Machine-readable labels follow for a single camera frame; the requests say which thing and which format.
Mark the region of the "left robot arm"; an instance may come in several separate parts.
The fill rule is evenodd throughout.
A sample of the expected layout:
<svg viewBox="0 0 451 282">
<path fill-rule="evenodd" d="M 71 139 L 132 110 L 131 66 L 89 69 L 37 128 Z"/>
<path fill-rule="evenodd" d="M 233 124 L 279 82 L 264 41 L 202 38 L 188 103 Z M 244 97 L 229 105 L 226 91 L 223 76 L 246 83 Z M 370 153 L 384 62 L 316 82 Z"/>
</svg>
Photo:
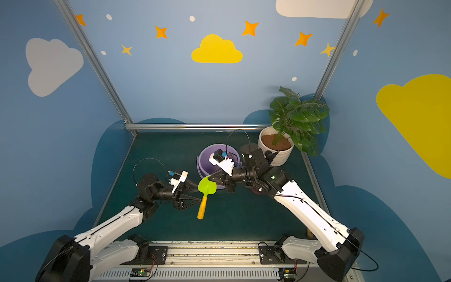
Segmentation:
<svg viewBox="0 0 451 282">
<path fill-rule="evenodd" d="M 52 245 L 39 269 L 38 282 L 90 282 L 100 274 L 123 263 L 156 264 L 149 243 L 138 235 L 128 237 L 115 246 L 111 243 L 141 225 L 158 209 L 157 202 L 169 200 L 179 210 L 200 203 L 200 199 L 184 194 L 196 189 L 197 183 L 188 173 L 169 172 L 170 180 L 162 182 L 154 173 L 145 174 L 136 183 L 137 197 L 117 215 L 75 237 L 63 235 Z"/>
</svg>

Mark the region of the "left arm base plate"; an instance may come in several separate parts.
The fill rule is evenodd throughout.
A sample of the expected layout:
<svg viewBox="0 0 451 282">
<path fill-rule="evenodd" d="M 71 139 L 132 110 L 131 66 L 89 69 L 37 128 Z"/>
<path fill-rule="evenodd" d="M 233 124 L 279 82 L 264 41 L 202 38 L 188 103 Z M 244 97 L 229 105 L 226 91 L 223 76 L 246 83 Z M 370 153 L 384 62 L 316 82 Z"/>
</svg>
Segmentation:
<svg viewBox="0 0 451 282">
<path fill-rule="evenodd" d="M 124 262 L 122 265 L 148 265 L 152 263 L 165 265 L 167 251 L 167 246 L 142 246 L 133 260 Z"/>
</svg>

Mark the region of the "right aluminium post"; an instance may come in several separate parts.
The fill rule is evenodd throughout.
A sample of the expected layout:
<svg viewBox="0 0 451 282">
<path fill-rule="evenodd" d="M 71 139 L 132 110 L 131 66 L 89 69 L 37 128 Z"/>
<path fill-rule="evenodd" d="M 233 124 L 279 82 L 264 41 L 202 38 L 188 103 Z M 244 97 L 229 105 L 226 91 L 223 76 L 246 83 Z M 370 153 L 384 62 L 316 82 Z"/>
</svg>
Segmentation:
<svg viewBox="0 0 451 282">
<path fill-rule="evenodd" d="M 325 68 L 325 71 L 321 77 L 321 80 L 319 81 L 313 99 L 320 100 L 323 97 L 326 88 L 330 83 L 331 78 L 333 77 L 336 67 L 339 64 L 339 60 L 341 59 L 341 56 L 343 55 L 346 46 L 352 37 L 352 34 L 358 24 L 358 21 L 361 18 L 361 12 L 363 10 L 364 5 L 365 0 L 358 0 L 354 2 L 350 14 L 338 38 L 336 48 L 333 50 L 333 54 L 331 55 Z"/>
</svg>

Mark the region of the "left controller board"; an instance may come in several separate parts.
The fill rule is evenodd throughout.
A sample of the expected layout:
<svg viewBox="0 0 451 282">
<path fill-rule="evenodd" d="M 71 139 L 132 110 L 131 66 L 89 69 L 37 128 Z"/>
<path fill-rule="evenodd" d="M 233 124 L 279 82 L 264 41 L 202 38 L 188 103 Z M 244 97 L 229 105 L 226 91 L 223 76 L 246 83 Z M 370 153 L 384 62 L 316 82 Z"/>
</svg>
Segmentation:
<svg viewBox="0 0 451 282">
<path fill-rule="evenodd" d="M 148 279 L 152 274 L 152 269 L 131 269 L 129 279 Z"/>
</svg>

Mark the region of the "controller board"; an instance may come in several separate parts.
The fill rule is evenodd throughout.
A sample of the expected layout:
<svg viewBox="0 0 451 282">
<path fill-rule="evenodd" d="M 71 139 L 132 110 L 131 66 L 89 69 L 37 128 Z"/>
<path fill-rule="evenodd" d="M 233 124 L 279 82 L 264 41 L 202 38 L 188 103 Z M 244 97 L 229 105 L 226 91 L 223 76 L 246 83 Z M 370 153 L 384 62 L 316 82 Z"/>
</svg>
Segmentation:
<svg viewBox="0 0 451 282">
<path fill-rule="evenodd" d="M 131 269 L 129 279 L 148 279 L 152 274 L 152 269 Z"/>
<path fill-rule="evenodd" d="M 279 282 L 295 282 L 297 279 L 297 272 L 293 268 L 279 268 L 278 276 Z"/>
</svg>

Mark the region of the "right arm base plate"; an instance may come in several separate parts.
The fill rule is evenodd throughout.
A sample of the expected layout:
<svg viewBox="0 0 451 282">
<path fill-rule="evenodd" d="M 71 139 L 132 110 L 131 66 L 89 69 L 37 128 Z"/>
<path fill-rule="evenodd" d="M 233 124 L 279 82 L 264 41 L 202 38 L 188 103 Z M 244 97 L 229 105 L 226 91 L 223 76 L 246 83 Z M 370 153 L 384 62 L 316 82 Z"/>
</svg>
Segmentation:
<svg viewBox="0 0 451 282">
<path fill-rule="evenodd" d="M 259 252 L 259 258 L 260 258 L 260 264 L 262 265 L 270 265 L 270 264 L 278 264 L 278 265 L 307 265 L 308 263 L 304 260 L 294 260 L 291 258 L 288 258 L 286 255 L 277 252 L 274 248 L 274 246 L 266 246 L 266 245 L 260 245 L 257 247 Z"/>
</svg>

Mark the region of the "aluminium post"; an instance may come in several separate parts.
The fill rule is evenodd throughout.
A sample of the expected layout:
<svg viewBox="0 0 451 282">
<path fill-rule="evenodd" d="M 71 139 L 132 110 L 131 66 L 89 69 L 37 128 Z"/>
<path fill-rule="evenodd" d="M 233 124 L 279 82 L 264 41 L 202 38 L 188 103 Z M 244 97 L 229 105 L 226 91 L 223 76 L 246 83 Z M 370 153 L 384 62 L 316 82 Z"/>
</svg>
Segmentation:
<svg viewBox="0 0 451 282">
<path fill-rule="evenodd" d="M 363 10 L 364 5 L 365 0 L 358 0 L 354 2 L 350 14 L 338 38 L 336 48 L 333 50 L 333 54 L 331 55 L 325 68 L 325 71 L 321 77 L 321 80 L 319 81 L 313 99 L 320 100 L 323 97 L 326 88 L 330 83 L 331 78 L 333 77 L 336 67 L 339 64 L 339 60 L 341 59 L 341 56 L 343 55 L 346 46 L 352 37 L 352 34 L 358 24 L 358 21 L 361 18 L 361 12 Z"/>
<path fill-rule="evenodd" d="M 79 23 L 79 21 L 76 18 L 76 15 L 69 3 L 69 1 L 65 0 L 55 0 L 55 5 L 57 6 L 58 10 L 60 11 L 61 15 L 63 16 L 65 22 L 68 24 L 70 30 L 72 31 L 73 35 L 75 36 L 77 42 L 81 46 L 84 54 L 86 55 L 88 61 L 90 62 L 91 66 L 93 67 L 97 77 L 99 78 L 100 82 L 102 83 L 103 87 L 105 88 L 107 94 L 109 95 L 110 99 L 112 100 L 114 106 L 116 107 L 119 115 L 124 121 L 124 127 L 127 129 L 127 125 L 132 124 L 133 121 L 126 110 L 117 90 L 115 89 L 112 81 L 108 77 L 108 74 L 106 73 L 104 67 L 101 64 L 101 61 L 99 57 L 96 55 L 96 52 L 90 43 L 87 35 L 83 31 L 83 26 Z"/>
</svg>

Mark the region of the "purple plastic bucket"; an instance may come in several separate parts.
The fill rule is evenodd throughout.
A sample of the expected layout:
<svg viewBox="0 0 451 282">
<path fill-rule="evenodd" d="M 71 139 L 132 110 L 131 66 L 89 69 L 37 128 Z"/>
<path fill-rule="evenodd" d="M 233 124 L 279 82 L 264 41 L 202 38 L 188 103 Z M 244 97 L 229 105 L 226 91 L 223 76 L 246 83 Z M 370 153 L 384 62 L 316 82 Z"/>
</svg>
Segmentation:
<svg viewBox="0 0 451 282">
<path fill-rule="evenodd" d="M 221 149 L 223 152 L 226 151 L 225 144 L 213 144 L 201 151 L 199 156 L 197 157 L 197 171 L 200 177 L 203 179 L 211 174 L 216 173 L 217 171 L 222 171 L 220 167 L 217 165 L 213 165 L 210 163 L 210 156 L 215 153 L 217 150 Z M 236 151 L 233 147 L 227 147 L 227 156 L 234 162 L 234 167 L 239 168 L 241 166 L 241 160 L 238 151 Z"/>
</svg>

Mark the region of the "white ribbed plant pot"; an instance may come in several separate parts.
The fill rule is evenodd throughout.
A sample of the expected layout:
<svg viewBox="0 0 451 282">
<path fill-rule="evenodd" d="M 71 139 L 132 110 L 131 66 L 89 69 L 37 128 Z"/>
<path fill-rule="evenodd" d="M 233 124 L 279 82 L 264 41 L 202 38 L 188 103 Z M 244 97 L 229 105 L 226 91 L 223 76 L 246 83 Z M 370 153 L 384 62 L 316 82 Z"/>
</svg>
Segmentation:
<svg viewBox="0 0 451 282">
<path fill-rule="evenodd" d="M 270 153 L 277 153 L 271 162 L 271 166 L 282 166 L 288 161 L 288 158 L 294 149 L 294 143 L 287 133 L 281 137 L 280 134 L 270 126 L 260 132 L 258 147 L 262 149 L 263 153 L 267 151 Z"/>
</svg>

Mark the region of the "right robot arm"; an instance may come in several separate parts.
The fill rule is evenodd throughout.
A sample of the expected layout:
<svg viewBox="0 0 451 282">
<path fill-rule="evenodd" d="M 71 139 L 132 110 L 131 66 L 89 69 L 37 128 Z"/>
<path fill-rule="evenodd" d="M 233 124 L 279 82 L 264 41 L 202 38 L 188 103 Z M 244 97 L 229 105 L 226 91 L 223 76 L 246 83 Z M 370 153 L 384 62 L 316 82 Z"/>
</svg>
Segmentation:
<svg viewBox="0 0 451 282">
<path fill-rule="evenodd" d="M 350 229 L 332 218 L 311 200 L 283 169 L 272 165 L 278 152 L 264 151 L 250 143 L 240 149 L 237 158 L 241 166 L 223 149 L 209 156 L 209 162 L 219 170 L 208 179 L 234 192 L 236 184 L 244 183 L 260 193 L 274 198 L 296 216 L 315 236 L 315 240 L 284 235 L 274 245 L 280 260 L 303 260 L 317 264 L 331 279 L 341 282 L 362 251 L 364 234 Z"/>
</svg>

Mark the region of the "green trowel yellow handle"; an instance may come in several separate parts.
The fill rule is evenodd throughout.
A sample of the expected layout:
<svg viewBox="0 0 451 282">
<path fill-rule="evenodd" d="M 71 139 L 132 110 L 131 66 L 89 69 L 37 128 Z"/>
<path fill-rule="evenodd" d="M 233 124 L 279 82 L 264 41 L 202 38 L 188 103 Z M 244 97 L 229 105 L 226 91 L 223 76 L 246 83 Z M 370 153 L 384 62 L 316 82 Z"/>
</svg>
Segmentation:
<svg viewBox="0 0 451 282">
<path fill-rule="evenodd" d="M 203 197 L 198 210 L 197 218 L 199 220 L 203 220 L 206 211 L 208 195 L 213 195 L 216 193 L 217 183 L 211 181 L 208 176 L 204 177 L 198 184 L 198 191 L 200 191 L 203 194 Z"/>
</svg>

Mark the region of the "aluminium back rail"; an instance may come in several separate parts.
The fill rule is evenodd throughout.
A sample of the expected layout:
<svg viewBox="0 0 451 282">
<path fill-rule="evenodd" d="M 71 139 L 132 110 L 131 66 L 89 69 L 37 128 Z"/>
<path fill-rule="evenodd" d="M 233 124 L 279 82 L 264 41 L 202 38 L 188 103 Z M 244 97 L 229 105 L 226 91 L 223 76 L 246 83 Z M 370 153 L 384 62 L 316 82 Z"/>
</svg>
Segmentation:
<svg viewBox="0 0 451 282">
<path fill-rule="evenodd" d="M 174 123 L 126 123 L 127 130 L 209 130 L 209 131 L 228 131 L 228 130 L 263 130 L 270 125 L 267 124 L 174 124 Z"/>
</svg>

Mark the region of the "aluminium rail frame front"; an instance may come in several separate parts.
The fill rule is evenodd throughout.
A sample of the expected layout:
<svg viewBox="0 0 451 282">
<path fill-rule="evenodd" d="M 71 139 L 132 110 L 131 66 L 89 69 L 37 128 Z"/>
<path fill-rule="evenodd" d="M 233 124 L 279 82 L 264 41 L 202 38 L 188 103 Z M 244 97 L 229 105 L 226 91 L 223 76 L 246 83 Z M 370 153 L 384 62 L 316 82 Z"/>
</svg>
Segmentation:
<svg viewBox="0 0 451 282">
<path fill-rule="evenodd" d="M 274 246 L 275 244 L 263 242 L 149 243 L 149 246 L 168 247 L 165 265 L 158 265 L 156 263 L 148 265 L 123 266 L 128 270 L 128 274 L 126 276 L 128 280 L 131 269 L 152 269 L 152 274 L 148 279 L 135 279 L 142 282 L 160 279 L 163 277 L 166 270 L 174 270 L 175 272 L 173 275 L 180 279 L 185 277 L 236 279 L 241 276 L 248 277 L 251 275 L 261 275 L 263 270 L 271 272 L 271 275 L 274 278 L 279 278 L 279 268 L 293 268 L 295 270 L 307 268 L 307 265 L 300 264 L 262 265 L 260 264 L 259 252 L 257 248 L 260 245 Z M 314 267 L 320 269 L 320 267 L 315 263 L 307 263 L 313 264 Z"/>
</svg>

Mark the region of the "left aluminium post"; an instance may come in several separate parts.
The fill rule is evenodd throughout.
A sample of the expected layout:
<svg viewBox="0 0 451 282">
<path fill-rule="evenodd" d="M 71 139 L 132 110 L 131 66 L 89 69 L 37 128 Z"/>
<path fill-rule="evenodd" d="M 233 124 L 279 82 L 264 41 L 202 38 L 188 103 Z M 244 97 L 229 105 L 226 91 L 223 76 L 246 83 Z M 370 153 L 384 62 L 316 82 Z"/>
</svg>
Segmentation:
<svg viewBox="0 0 451 282">
<path fill-rule="evenodd" d="M 102 83 L 103 87 L 105 88 L 107 94 L 109 95 L 110 99 L 112 100 L 114 106 L 116 107 L 119 115 L 124 121 L 124 127 L 127 129 L 127 125 L 132 124 L 133 121 L 126 110 L 117 90 L 115 89 L 112 81 L 108 77 L 108 74 L 106 73 L 104 67 L 101 64 L 101 61 L 99 57 L 96 55 L 96 52 L 90 43 L 87 35 L 83 31 L 83 26 L 79 23 L 79 21 L 76 18 L 76 15 L 69 3 L 69 1 L 65 0 L 55 0 L 55 5 L 57 6 L 58 10 L 60 11 L 61 15 L 63 16 L 65 22 L 68 24 L 70 30 L 72 31 L 73 35 L 75 36 L 77 42 L 81 46 L 84 54 L 86 55 L 88 61 L 90 62 L 91 66 L 93 67 L 97 77 L 99 78 L 100 82 Z"/>
</svg>

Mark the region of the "right controller board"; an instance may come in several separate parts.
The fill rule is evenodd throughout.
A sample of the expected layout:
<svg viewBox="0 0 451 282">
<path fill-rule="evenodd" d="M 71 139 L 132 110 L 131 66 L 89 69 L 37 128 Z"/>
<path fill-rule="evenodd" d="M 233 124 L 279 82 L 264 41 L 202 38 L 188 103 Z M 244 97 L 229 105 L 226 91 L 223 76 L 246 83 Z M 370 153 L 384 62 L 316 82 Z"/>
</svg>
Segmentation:
<svg viewBox="0 0 451 282">
<path fill-rule="evenodd" d="M 278 276 L 279 282 L 295 282 L 297 279 L 297 272 L 293 268 L 279 268 Z"/>
</svg>

